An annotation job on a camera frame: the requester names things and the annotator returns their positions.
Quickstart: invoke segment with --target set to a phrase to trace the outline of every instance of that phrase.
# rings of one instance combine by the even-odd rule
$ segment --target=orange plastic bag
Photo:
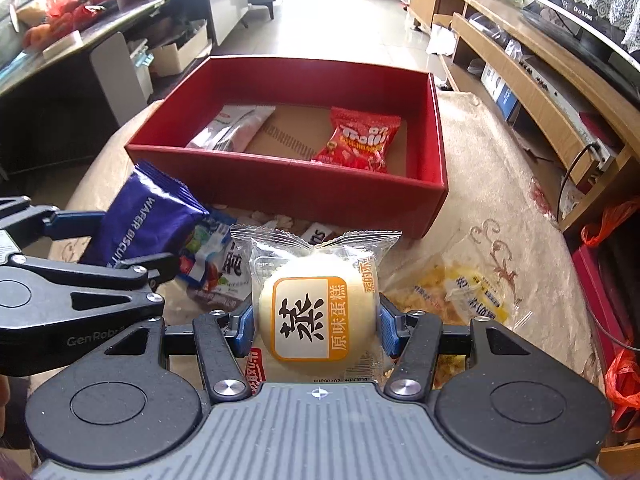
[[[604,209],[602,213],[602,223],[600,231],[597,235],[592,236],[590,232],[598,229],[596,224],[588,224],[580,231],[580,238],[587,247],[599,246],[620,224],[623,224],[627,218],[640,209],[640,196],[623,202],[617,206],[610,206]]]
[[[621,433],[631,427],[640,415],[640,367],[631,350],[623,348],[613,359],[604,377],[607,398],[615,404],[611,425],[615,433]],[[636,410],[624,428],[618,427],[618,421],[626,410]]]

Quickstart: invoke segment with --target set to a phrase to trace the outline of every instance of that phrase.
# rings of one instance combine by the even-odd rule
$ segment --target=red box
[[[250,153],[184,148],[225,104],[338,106],[407,122],[406,175]],[[447,196],[433,76],[389,66],[264,56],[211,57],[146,120],[126,146],[189,186],[204,203],[350,229],[422,237]]]

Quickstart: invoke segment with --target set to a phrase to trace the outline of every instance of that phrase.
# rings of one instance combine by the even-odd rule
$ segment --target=shelf
[[[601,76],[529,24],[523,18],[521,10],[500,0],[461,1],[487,16],[567,79],[593,104],[615,132],[632,147],[636,155],[640,155],[640,110]]]
[[[456,65],[451,60],[451,56],[440,55],[439,57],[444,71],[447,73],[447,81],[456,92],[469,92],[475,95],[496,117],[504,120],[500,108],[491,99],[489,92],[478,78],[472,76],[461,66]]]
[[[572,229],[577,226],[597,221],[607,205],[626,200],[638,192],[640,164],[631,147],[625,146],[587,195],[562,219],[560,229],[563,233],[573,234]]]
[[[498,44],[474,28],[460,14],[454,15],[452,28],[460,35],[462,41],[503,78],[520,104],[545,134],[562,164],[568,168],[583,149],[584,141],[546,92],[515,60],[507,56]],[[571,174],[576,185],[586,184],[597,164],[591,153],[582,156]]]

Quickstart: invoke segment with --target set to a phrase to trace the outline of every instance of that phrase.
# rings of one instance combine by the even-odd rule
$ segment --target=white plastic bag
[[[427,54],[451,56],[456,49],[456,35],[448,28],[431,25],[431,37],[427,44]]]
[[[187,144],[187,148],[244,152],[276,108],[257,105],[225,105],[216,117]]]

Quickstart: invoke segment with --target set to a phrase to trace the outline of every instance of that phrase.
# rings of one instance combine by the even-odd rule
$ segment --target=red snack bag
[[[335,128],[316,162],[386,173],[385,152],[400,128],[400,117],[331,108]]]

